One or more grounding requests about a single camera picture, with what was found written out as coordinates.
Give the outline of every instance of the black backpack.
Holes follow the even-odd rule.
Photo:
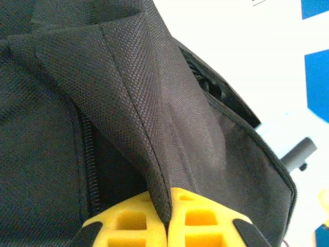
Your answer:
[[[0,15],[1,246],[67,246],[145,191],[168,230],[173,187],[280,246],[295,184],[252,110],[152,0],[4,0]]]

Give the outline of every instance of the black zipper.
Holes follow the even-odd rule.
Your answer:
[[[83,114],[81,114],[81,124],[84,137],[84,149],[85,149],[85,162],[87,172],[87,186],[89,192],[89,215],[91,217],[101,213],[98,183],[97,183],[97,171],[95,166],[95,153],[94,142],[92,132],[92,122]]]
[[[291,203],[290,203],[290,210],[288,214],[288,220],[287,225],[285,229],[284,236],[286,235],[289,224],[291,221],[291,217],[293,215],[296,201],[297,201],[297,187],[291,178],[289,171],[284,166],[284,164],[279,160],[279,158],[276,156],[276,154],[273,152],[273,150],[267,145],[267,143],[257,134],[257,132],[254,130],[254,128],[248,124],[244,119],[239,117],[235,112],[231,111],[229,108],[227,108],[224,104],[219,102],[217,99],[215,99],[211,94],[208,92],[204,92],[205,96],[208,99],[208,102],[211,104],[212,107],[216,108],[218,111],[220,111],[222,114],[233,120],[239,127],[243,128],[249,136],[261,147],[261,149],[264,151],[264,153],[267,155],[267,157],[270,159],[270,161],[274,164],[274,168],[279,173],[283,181],[288,185],[289,189],[292,191],[291,195]]]
[[[251,109],[249,108],[249,106],[247,106],[246,103],[243,102],[243,100],[239,96],[236,95],[236,93],[229,87],[228,83],[225,81],[225,79],[222,76],[220,76],[217,73],[214,73],[213,69],[211,69],[208,64],[206,64],[202,59],[196,58],[195,57],[196,55],[194,53],[192,53],[190,50],[188,50],[187,48],[182,47],[180,45],[178,47],[179,47],[180,51],[183,53],[183,55],[189,57],[194,62],[196,62],[199,66],[201,66],[203,69],[205,69],[213,78],[215,78],[216,81],[220,82],[222,87],[224,87],[231,94],[235,95],[236,100],[239,101],[239,103],[244,107],[244,109],[250,115],[253,115],[253,113],[252,113]]]

